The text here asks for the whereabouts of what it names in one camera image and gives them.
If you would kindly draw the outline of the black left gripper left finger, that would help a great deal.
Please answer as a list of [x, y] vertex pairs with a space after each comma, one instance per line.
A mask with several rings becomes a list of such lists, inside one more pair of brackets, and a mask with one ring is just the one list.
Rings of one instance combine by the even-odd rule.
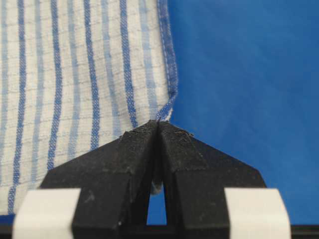
[[122, 226], [147, 221], [154, 120], [47, 172], [27, 193], [15, 239], [117, 239]]

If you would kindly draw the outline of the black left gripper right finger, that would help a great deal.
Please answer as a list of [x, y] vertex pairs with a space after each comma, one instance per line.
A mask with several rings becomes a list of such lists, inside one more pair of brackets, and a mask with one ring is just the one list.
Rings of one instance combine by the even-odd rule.
[[260, 172], [159, 124], [168, 221], [181, 239], [289, 239], [282, 197]]

